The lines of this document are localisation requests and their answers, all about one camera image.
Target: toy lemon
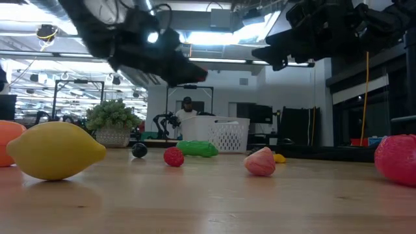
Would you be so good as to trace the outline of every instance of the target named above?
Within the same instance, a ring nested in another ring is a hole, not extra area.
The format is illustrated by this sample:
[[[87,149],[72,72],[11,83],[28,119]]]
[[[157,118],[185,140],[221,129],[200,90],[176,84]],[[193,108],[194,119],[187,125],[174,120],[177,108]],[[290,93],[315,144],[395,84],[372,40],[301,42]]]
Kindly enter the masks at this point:
[[[104,159],[105,147],[72,123],[48,122],[10,141],[7,153],[26,174],[61,180]]]
[[[273,158],[275,163],[286,163],[286,158],[279,153],[273,155]]]

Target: red toy fruit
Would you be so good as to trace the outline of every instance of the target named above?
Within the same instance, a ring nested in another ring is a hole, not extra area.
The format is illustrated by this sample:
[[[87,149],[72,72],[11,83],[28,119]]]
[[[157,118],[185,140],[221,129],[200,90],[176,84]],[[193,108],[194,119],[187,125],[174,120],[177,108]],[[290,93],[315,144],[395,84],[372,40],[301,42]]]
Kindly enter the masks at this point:
[[[171,147],[166,149],[163,154],[165,163],[169,166],[179,167],[185,161],[182,151],[177,147]]]
[[[374,155],[377,170],[396,183],[416,187],[416,136],[390,136]]]
[[[276,169],[273,152],[264,147],[244,159],[244,166],[255,176],[270,176]]]

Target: wooden table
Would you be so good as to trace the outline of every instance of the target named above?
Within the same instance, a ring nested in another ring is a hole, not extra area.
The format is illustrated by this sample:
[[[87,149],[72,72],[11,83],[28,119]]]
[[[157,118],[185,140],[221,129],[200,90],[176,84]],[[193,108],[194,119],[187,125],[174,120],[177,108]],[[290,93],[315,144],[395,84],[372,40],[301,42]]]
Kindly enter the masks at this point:
[[[412,233],[416,189],[384,180],[372,164],[288,160],[252,177],[243,155],[188,157],[128,149],[62,182],[0,168],[1,234]]]

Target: woven plant pot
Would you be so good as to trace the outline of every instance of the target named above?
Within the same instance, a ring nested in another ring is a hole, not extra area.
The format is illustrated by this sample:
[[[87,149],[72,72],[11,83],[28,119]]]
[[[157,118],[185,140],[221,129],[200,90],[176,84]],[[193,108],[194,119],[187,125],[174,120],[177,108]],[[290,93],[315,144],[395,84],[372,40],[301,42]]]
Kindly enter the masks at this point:
[[[130,142],[130,129],[105,127],[96,131],[96,140],[106,148],[124,148]]]

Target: white laundry basket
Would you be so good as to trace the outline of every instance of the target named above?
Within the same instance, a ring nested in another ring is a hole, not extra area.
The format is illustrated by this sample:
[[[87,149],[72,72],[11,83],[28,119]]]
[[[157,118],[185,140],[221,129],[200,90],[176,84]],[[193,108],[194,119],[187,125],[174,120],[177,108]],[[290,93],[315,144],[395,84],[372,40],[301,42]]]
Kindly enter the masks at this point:
[[[194,116],[181,123],[183,140],[206,140],[220,153],[245,153],[250,119]]]

